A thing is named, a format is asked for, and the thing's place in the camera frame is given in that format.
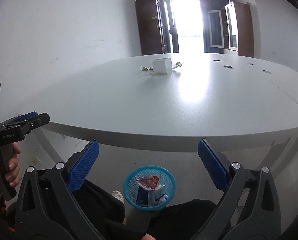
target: glass cabinet door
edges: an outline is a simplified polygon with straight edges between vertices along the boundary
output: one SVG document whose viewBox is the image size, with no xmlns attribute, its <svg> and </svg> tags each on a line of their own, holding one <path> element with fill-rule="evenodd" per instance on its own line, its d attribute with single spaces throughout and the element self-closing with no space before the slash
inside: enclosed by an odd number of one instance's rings
<svg viewBox="0 0 298 240">
<path fill-rule="evenodd" d="M 229 32 L 229 49 L 238 51 L 238 26 L 234 3 L 226 5 Z"/>
</svg>

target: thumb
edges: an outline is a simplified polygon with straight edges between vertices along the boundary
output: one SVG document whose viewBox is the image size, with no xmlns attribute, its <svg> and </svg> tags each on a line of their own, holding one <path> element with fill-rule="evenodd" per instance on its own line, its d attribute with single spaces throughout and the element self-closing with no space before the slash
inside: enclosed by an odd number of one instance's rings
<svg viewBox="0 0 298 240">
<path fill-rule="evenodd" d="M 150 236 L 149 234 L 146 234 L 141 240 L 156 240 L 156 239 Z"/>
</svg>

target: wall socket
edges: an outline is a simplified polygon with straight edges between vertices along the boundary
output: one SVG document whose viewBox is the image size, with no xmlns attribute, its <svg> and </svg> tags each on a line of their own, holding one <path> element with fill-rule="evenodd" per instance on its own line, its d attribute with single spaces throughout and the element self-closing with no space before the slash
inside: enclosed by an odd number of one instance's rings
<svg viewBox="0 0 298 240">
<path fill-rule="evenodd" d="M 42 162 L 38 159 L 37 156 L 30 157 L 28 160 L 29 166 L 34 166 L 37 170 L 42 167 Z"/>
</svg>

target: white wall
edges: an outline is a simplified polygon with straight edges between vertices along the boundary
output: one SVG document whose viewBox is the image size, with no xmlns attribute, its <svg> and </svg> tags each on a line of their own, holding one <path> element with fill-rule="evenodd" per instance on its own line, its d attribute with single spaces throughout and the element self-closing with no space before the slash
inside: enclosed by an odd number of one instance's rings
<svg viewBox="0 0 298 240">
<path fill-rule="evenodd" d="M 255 57 L 298 72 L 298 10 L 287 0 L 234 1 L 251 3 Z"/>
<path fill-rule="evenodd" d="M 135 0 L 0 0 L 0 121 L 69 75 L 139 55 Z"/>
</svg>

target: perforated plastic basket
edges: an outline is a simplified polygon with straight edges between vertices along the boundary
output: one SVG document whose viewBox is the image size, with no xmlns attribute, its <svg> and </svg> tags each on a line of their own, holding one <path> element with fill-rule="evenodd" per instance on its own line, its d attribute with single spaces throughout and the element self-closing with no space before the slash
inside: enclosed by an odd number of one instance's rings
<svg viewBox="0 0 298 240">
<path fill-rule="evenodd" d="M 136 179 L 139 177 L 148 177 L 153 175 L 158 175 L 160 177 L 158 185 L 165 185 L 165 193 L 168 195 L 168 199 L 164 203 L 155 207 L 138 206 L 136 204 L 136 200 L 139 185 L 136 183 Z M 159 166 L 143 166 L 134 170 L 127 176 L 123 185 L 123 194 L 128 203 L 135 208 L 146 211 L 156 211 L 165 207 L 175 195 L 175 191 L 176 181 L 173 175 L 165 168 Z"/>
</svg>

